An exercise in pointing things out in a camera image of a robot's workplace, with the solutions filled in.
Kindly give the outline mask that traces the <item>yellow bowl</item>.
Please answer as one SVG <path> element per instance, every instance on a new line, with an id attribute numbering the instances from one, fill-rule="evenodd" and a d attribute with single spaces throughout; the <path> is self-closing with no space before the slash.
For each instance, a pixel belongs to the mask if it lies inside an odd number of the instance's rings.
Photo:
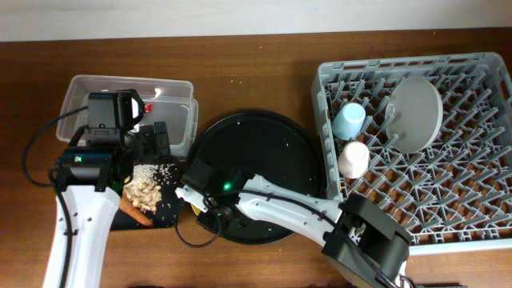
<path id="1" fill-rule="evenodd" d="M 192 207 L 193 212 L 194 212 L 196 215 L 199 215 L 199 214 L 202 212 L 202 211 L 201 211 L 199 208 L 197 208 L 195 205 L 192 205 L 191 207 Z"/>

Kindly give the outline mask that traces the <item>red sauce packet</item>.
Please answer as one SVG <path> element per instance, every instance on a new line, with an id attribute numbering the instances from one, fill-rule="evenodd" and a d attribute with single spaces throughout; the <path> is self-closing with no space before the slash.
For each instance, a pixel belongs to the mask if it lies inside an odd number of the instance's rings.
<path id="1" fill-rule="evenodd" d="M 153 104 L 152 103 L 146 103 L 145 104 L 145 112 L 150 113 L 153 110 Z"/>

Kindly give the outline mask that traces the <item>food scraps pile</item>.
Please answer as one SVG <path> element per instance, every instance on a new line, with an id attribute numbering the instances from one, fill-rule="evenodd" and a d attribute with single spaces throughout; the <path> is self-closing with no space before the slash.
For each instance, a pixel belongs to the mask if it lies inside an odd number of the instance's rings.
<path id="1" fill-rule="evenodd" d="M 123 187 L 123 195 L 141 212 L 155 213 L 162 206 L 164 186 L 177 183 L 177 172 L 175 164 L 137 165 Z"/>

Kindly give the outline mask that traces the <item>orange carrot piece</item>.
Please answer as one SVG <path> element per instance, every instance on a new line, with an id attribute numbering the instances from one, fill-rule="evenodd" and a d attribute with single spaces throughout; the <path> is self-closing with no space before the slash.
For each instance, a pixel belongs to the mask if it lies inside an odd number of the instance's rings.
<path id="1" fill-rule="evenodd" d="M 145 216 L 137 207 L 133 206 L 132 202 L 130 202 L 125 196 L 122 196 L 120 199 L 119 209 L 128 216 L 130 216 L 138 224 L 146 228 L 154 227 L 153 222 L 147 216 Z"/>

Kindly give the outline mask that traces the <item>pink plastic cup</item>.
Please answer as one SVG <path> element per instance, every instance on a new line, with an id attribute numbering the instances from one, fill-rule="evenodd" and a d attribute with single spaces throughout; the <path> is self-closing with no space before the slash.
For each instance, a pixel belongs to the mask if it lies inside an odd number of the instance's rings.
<path id="1" fill-rule="evenodd" d="M 370 152 L 362 142 L 349 142 L 338 157 L 339 173 L 346 178 L 360 178 L 369 167 Z"/>

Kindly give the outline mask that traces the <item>light blue plastic cup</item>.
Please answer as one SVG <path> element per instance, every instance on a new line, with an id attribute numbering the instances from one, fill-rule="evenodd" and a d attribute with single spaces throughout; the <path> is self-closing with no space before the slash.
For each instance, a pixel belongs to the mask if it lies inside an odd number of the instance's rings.
<path id="1" fill-rule="evenodd" d="M 332 131 L 336 138 L 349 140 L 361 131 L 366 118 L 362 105 L 350 102 L 344 105 L 332 121 Z"/>

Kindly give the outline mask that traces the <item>pale grey plate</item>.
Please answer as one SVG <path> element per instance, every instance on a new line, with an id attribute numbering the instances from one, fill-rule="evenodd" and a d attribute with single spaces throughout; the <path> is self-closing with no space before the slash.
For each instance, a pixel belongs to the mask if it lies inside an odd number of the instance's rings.
<path id="1" fill-rule="evenodd" d="M 425 78 L 406 78 L 394 89 L 386 106 L 386 135 L 398 136 L 393 147 L 400 153 L 418 152 L 435 140 L 442 116 L 442 100 L 435 86 Z"/>

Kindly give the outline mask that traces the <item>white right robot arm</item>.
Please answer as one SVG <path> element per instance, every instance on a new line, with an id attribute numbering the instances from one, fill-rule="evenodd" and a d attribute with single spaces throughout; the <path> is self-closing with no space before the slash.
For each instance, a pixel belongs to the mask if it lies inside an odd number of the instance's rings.
<path id="1" fill-rule="evenodd" d="M 217 221 L 242 214 L 281 226 L 322 247 L 322 254 L 356 287 L 413 287 L 405 275 L 412 237 L 369 199 L 352 194 L 344 202 L 314 198 L 273 184 L 259 174 L 228 174 L 195 160 L 175 193 Z"/>

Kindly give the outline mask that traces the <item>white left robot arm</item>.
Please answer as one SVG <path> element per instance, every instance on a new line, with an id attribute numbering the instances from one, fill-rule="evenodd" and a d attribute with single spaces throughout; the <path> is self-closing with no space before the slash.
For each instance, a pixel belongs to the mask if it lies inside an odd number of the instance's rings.
<path id="1" fill-rule="evenodd" d="M 134 130 L 145 114 L 136 90 L 91 93 L 83 109 L 87 123 L 48 172 L 57 216 L 45 287 L 97 287 L 111 224 L 134 166 L 172 160 L 164 122 Z"/>

